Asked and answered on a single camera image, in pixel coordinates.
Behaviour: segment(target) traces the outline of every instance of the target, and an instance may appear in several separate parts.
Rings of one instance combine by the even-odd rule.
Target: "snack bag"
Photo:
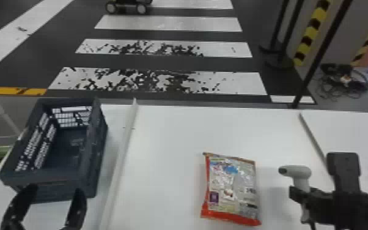
[[[211,153],[204,156],[208,186],[201,217],[260,225],[255,162]]]

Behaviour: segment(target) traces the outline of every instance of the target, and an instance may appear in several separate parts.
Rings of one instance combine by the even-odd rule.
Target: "black pole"
[[[296,21],[298,20],[298,16],[303,8],[303,4],[304,0],[297,0],[278,56],[266,57],[265,63],[270,67],[275,69],[291,69],[294,67],[294,62],[287,55],[287,47],[290,43],[292,32],[294,31]]]
[[[341,7],[339,8],[339,11],[337,13],[337,16],[335,16],[335,19],[331,25],[331,27],[328,30],[328,33],[325,36],[324,41],[321,44],[321,47],[315,56],[315,59],[313,63],[311,64],[311,67],[309,68],[307,75],[305,76],[304,82],[299,89],[297,95],[295,96],[294,101],[291,103],[290,108],[296,109],[298,108],[298,104],[303,97],[303,94],[305,90],[308,87],[309,82],[314,77],[314,73],[317,70],[318,66],[320,65],[322,58],[325,55],[326,50],[328,49],[331,41],[333,40],[335,33],[337,32],[339,25],[341,24],[342,20],[344,19],[345,14],[347,13],[348,9],[350,8],[350,5],[353,0],[344,0],[341,4]]]
[[[283,0],[283,2],[282,2],[281,11],[278,15],[278,19],[277,19],[277,22],[275,24],[275,29],[274,29],[273,36],[271,38],[270,44],[268,44],[268,40],[265,40],[259,46],[260,49],[263,52],[267,52],[267,53],[277,53],[277,52],[279,52],[280,49],[279,49],[279,47],[276,47],[276,42],[277,42],[279,30],[280,30],[281,25],[282,25],[282,21],[284,20],[285,11],[287,11],[287,6],[288,6],[289,2],[290,2],[290,0]]]
[[[295,4],[294,12],[290,24],[288,25],[287,32],[285,33],[284,41],[282,42],[281,52],[278,54],[278,61],[281,62],[287,53],[288,43],[290,43],[292,32],[294,30],[298,16],[300,15],[301,8],[303,8],[304,0],[298,0]]]
[[[281,11],[279,13],[277,23],[275,25],[275,30],[274,30],[274,33],[273,33],[273,37],[271,38],[270,48],[274,48],[274,46],[275,46],[275,42],[277,41],[279,30],[280,30],[281,25],[282,25],[282,20],[284,19],[285,11],[287,11],[287,6],[288,6],[289,2],[290,2],[290,0],[283,0],[283,2],[282,2]]]

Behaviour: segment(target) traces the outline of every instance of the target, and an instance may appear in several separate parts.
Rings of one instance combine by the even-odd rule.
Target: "dark blue crate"
[[[0,179],[16,191],[39,185],[35,202],[70,200],[76,188],[94,197],[107,129],[98,99],[39,99]]]

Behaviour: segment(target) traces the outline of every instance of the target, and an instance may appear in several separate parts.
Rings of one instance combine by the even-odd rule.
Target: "stanchion base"
[[[276,42],[274,47],[271,47],[270,43],[270,39],[261,41],[258,46],[260,51],[263,53],[279,53],[281,51],[281,44],[279,42]]]
[[[265,64],[271,68],[285,70],[292,69],[294,67],[294,62],[291,58],[284,56],[281,61],[278,61],[278,55],[269,55],[264,58]]]

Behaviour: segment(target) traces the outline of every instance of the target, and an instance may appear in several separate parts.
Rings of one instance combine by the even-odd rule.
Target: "toy vehicle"
[[[153,0],[110,0],[106,3],[106,11],[110,14],[119,13],[120,9],[126,6],[135,6],[138,14],[147,13],[147,5],[150,5]]]

